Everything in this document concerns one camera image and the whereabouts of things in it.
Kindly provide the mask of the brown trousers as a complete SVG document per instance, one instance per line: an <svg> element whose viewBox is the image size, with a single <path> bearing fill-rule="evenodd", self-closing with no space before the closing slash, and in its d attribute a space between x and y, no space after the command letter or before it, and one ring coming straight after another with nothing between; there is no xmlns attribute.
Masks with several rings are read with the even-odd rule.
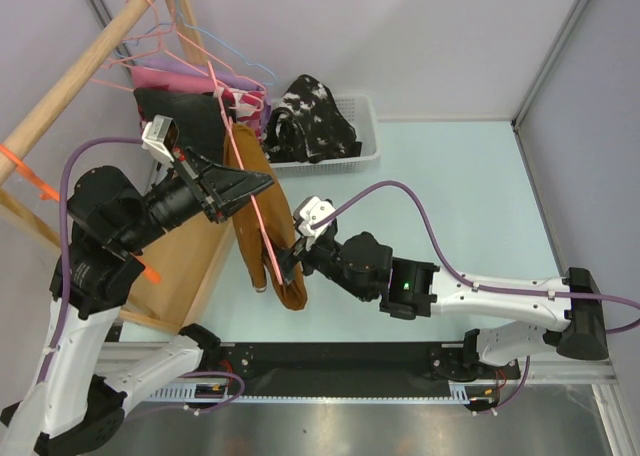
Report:
<svg viewBox="0 0 640 456"><path fill-rule="evenodd" d="M233 168L265 173L272 170L254 131L244 124L232 125L232 138L224 143L224 164ZM301 268L294 268L292 282L281 285L272 267L263 237L268 236L274 251L295 242L293 218L287 198L277 179L256 196L256 205L247 204L232 217L239 250L255 290L271 282L282 305L293 311L305 308L308 295Z"/></svg>

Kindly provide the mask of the black white patterned trousers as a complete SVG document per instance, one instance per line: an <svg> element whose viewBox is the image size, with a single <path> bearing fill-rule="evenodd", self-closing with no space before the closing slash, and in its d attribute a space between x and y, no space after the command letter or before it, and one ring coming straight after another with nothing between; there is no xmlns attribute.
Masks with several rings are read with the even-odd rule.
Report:
<svg viewBox="0 0 640 456"><path fill-rule="evenodd" d="M341 120L330 89L303 74L273 107L262 149L270 163L322 161L331 156L333 135L343 131L337 129Z"/></svg>

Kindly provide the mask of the orange plastic hanger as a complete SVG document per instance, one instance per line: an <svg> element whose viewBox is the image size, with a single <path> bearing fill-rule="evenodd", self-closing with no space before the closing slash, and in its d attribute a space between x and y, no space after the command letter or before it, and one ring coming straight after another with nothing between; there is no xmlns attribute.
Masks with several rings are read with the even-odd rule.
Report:
<svg viewBox="0 0 640 456"><path fill-rule="evenodd" d="M40 198L42 200L53 200L56 203L59 202L58 191L37 176L29 166L27 166L4 145L1 145L1 153L17 166L17 172L21 176L40 191ZM148 281L152 284L159 284L161 282L161 276L158 272L156 272L151 266L147 265L139 256L136 256L135 259L143 264L143 275Z"/></svg>

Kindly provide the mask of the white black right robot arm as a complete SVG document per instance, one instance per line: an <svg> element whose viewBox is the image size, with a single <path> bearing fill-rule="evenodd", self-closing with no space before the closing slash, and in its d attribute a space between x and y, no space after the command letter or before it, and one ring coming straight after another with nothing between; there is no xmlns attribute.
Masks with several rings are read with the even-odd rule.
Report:
<svg viewBox="0 0 640 456"><path fill-rule="evenodd" d="M381 312L418 317L471 314L504 319L502 326L466 331L459 359L473 377L536 354L554 352L577 361L604 361L609 349L602 305L587 271L539 281L454 277L441 266L394 256L369 232L343 243L335 228L300 236L275 250L286 282L297 270L319 272L355 298L376 301Z"/></svg>

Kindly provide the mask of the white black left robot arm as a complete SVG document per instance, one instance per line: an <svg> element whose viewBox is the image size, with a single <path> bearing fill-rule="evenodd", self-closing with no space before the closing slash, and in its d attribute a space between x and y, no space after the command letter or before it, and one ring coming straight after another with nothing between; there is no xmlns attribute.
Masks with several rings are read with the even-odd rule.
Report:
<svg viewBox="0 0 640 456"><path fill-rule="evenodd" d="M141 194L102 166L60 188L63 247L52 277L49 343L26 397L2 411L5 455L80 455L104 445L140 402L176 378L214 373L220 341L197 324L130 368L96 373L102 345L144 271L143 250L198 214L222 223L271 176L174 152L173 174Z"/></svg>

